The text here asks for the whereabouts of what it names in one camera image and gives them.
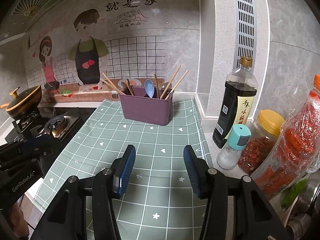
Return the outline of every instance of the fan decoration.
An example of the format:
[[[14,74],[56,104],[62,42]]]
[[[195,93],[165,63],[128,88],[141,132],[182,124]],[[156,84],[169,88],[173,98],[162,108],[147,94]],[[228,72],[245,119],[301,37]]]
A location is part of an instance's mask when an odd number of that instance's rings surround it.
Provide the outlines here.
[[[41,6],[47,0],[21,0],[14,11],[13,15],[23,15],[25,17],[32,17],[37,14]]]

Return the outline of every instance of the wooden chopstick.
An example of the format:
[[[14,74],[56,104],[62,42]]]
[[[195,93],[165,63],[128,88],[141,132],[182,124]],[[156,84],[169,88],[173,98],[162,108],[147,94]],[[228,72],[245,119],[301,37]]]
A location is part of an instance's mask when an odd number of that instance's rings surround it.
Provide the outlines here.
[[[118,88],[116,87],[115,84],[112,83],[112,81],[110,80],[110,78],[107,77],[107,75],[102,72],[102,75],[104,75],[104,77],[106,78],[106,80],[108,80],[108,82],[110,83],[109,86],[111,86],[112,88],[114,88],[115,90],[117,90]]]
[[[176,74],[178,73],[179,69],[181,68],[181,65],[179,65],[176,69],[176,71],[174,72],[173,76],[171,77],[167,87],[165,88],[165,90],[163,91],[162,95],[160,96],[160,99],[162,99],[164,97],[164,94],[167,92],[170,84],[172,83],[172,80],[175,78]]]
[[[115,86],[112,86],[110,83],[108,83],[107,81],[103,80],[102,78],[100,79],[102,82],[105,82],[111,89],[114,89],[115,91],[117,91],[119,94],[121,95],[125,95],[125,93],[123,93],[122,91],[120,91],[118,88],[116,88]]]
[[[182,75],[182,77],[179,79],[179,81],[177,82],[177,84],[172,88],[172,91],[176,89],[176,87],[179,85],[179,83],[181,82],[181,80],[184,78],[184,76],[188,73],[189,70],[186,70],[185,73]],[[169,98],[170,93],[166,96],[166,98],[164,100],[167,100]]]
[[[160,98],[160,95],[159,95],[159,86],[158,86],[158,79],[157,79],[157,74],[156,74],[156,73],[155,73],[155,80],[156,80],[157,98]]]

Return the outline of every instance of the blue spoon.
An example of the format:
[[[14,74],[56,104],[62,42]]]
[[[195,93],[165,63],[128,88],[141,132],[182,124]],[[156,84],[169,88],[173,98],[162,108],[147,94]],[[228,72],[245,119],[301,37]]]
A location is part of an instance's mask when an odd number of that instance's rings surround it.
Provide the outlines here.
[[[144,82],[144,89],[146,90],[148,96],[149,96],[150,98],[152,98],[152,97],[153,97],[153,94],[155,93],[155,87],[153,86],[152,80],[147,79],[147,80]]]

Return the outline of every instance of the pot lid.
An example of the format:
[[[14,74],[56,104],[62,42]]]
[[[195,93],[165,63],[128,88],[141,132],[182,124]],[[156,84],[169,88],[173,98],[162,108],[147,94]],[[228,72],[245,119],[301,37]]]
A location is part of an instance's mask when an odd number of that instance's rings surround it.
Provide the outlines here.
[[[17,90],[19,88],[20,87],[17,87],[15,90],[10,92],[10,95],[13,96],[14,99],[7,106],[6,112],[9,112],[9,111],[17,108],[18,106],[23,104],[25,101],[27,101],[28,98],[32,97],[32,95],[34,95],[39,89],[41,89],[41,85],[28,88],[28,89],[24,90],[23,92],[21,92],[20,94],[17,94]]]

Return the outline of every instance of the green vegetable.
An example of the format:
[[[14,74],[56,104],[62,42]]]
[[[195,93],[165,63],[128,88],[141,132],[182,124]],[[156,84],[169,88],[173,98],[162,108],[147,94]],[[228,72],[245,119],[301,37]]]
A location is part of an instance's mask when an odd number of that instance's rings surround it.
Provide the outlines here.
[[[282,199],[281,202],[281,207],[288,209],[296,197],[302,192],[304,189],[305,185],[308,182],[308,178],[303,178],[302,180],[298,181],[295,185],[293,185],[287,195]]]
[[[62,90],[62,91],[60,91],[60,93],[63,94],[63,95],[65,95],[65,94],[70,94],[71,91],[69,91],[69,90]]]

